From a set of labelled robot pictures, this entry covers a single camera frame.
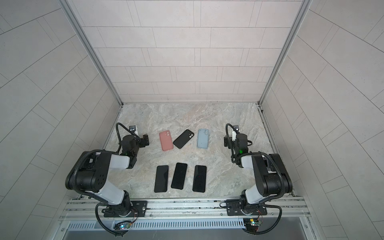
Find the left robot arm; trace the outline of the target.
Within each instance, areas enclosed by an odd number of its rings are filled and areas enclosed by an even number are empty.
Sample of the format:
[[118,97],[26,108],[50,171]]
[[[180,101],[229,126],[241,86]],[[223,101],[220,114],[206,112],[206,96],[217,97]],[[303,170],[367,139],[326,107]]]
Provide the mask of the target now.
[[108,180],[110,169],[132,169],[140,148],[150,144],[147,134],[143,137],[127,135],[119,139],[122,152],[106,150],[84,151],[65,180],[68,190],[91,197],[105,208],[105,218],[144,217],[146,201],[131,201],[129,193]]

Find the pink phone case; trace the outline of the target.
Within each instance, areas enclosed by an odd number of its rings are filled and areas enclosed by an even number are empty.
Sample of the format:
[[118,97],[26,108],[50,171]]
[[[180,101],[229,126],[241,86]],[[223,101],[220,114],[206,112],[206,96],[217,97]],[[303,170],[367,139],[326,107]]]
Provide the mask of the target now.
[[172,150],[174,148],[171,132],[169,130],[159,133],[162,150],[164,152]]

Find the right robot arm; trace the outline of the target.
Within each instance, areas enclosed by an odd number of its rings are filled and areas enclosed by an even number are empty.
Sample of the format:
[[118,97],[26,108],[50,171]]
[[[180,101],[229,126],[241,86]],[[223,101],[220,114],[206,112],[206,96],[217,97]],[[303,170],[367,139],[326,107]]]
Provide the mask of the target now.
[[279,154],[251,153],[247,135],[224,137],[224,146],[232,151],[235,164],[254,172],[255,185],[244,190],[238,200],[226,200],[228,216],[267,214],[266,202],[291,193],[293,183]]

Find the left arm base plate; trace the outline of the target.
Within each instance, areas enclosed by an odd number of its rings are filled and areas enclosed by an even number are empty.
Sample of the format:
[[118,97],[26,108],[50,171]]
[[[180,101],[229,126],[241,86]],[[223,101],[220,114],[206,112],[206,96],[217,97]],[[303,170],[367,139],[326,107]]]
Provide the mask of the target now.
[[105,218],[144,217],[147,203],[147,201],[123,201],[119,205],[107,205],[102,213]]

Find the purple-edged black phone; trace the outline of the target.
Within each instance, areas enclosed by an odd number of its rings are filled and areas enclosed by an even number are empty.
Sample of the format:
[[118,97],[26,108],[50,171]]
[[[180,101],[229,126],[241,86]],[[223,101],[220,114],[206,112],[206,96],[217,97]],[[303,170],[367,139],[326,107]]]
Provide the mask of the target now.
[[155,193],[165,193],[168,190],[169,166],[157,166],[155,179]]

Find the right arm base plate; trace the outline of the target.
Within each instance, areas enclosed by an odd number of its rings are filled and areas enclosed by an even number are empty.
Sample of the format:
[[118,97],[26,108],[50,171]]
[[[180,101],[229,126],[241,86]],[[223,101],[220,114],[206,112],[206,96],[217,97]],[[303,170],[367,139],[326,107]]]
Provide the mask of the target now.
[[251,205],[241,200],[226,200],[225,208],[228,216],[266,216],[268,214],[261,205]]

